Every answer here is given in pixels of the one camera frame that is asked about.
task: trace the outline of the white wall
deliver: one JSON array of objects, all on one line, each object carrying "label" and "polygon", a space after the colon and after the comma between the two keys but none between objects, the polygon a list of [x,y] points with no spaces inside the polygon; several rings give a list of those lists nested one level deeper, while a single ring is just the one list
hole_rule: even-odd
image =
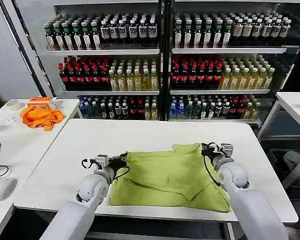
[{"label": "white wall", "polygon": [[8,101],[39,95],[0,9],[0,97]]}]

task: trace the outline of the orange object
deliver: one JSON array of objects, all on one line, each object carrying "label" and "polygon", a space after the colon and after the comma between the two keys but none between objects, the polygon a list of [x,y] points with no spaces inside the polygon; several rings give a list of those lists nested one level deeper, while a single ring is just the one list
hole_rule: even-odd
[{"label": "orange object", "polygon": [[44,127],[51,131],[55,123],[60,123],[64,118],[58,110],[44,109],[41,107],[27,107],[21,113],[22,122],[29,128]]}]

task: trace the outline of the white table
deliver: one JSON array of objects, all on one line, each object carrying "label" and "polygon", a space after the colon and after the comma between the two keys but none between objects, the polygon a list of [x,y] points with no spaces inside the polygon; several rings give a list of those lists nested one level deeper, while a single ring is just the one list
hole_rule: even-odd
[{"label": "white table", "polygon": [[[271,123],[276,118],[280,108],[284,108],[287,113],[300,125],[300,92],[277,92],[277,100],[269,112],[267,118],[258,133],[258,139],[261,141]],[[300,176],[300,163],[294,170],[282,181],[285,189],[289,188]]]},{"label": "white table", "polygon": [[[125,151],[171,150],[172,144],[231,143],[233,159],[244,165],[252,185],[270,201],[285,223],[298,216],[250,126],[242,123],[71,119],[49,148],[20,194],[17,208],[57,211],[77,194],[81,179],[92,173],[81,160]],[[187,207],[110,206],[109,195],[96,215],[151,219],[238,221],[235,214]]]},{"label": "white table", "polygon": [[23,124],[19,117],[22,109],[10,111],[6,106],[0,109],[0,125],[13,116],[16,116],[17,119],[14,123],[0,127],[0,164],[10,166],[12,169],[10,177],[17,179],[17,185],[12,194],[7,199],[0,201],[0,234],[12,215],[15,196],[20,192],[67,121],[77,111],[80,112],[77,99],[63,100],[60,104],[57,109],[65,115],[65,118],[55,124],[52,131],[45,131],[43,127],[29,128]]}]

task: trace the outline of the green cloth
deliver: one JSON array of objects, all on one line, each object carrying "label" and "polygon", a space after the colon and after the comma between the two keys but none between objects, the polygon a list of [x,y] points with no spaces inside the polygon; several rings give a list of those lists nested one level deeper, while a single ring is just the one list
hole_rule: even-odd
[{"label": "green cloth", "polygon": [[[112,183],[109,204],[183,206],[228,212],[229,199],[210,178],[201,156],[201,144],[175,144],[173,149],[128,152],[130,171]],[[208,157],[206,164],[213,178],[217,179]],[[117,175],[126,171],[126,168],[121,168]]]}]

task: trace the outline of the table leg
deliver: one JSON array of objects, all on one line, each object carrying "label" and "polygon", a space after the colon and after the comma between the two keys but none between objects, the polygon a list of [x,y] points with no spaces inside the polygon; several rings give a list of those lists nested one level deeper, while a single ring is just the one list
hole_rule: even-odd
[{"label": "table leg", "polygon": [[271,111],[269,112],[268,116],[266,117],[260,131],[258,132],[257,138],[260,141],[263,134],[269,129],[271,123],[275,119],[275,116],[280,110],[281,105],[279,104],[279,100],[276,100]]},{"label": "table leg", "polygon": [[292,172],[282,181],[282,186],[287,189],[300,177],[300,163],[293,169]]}]

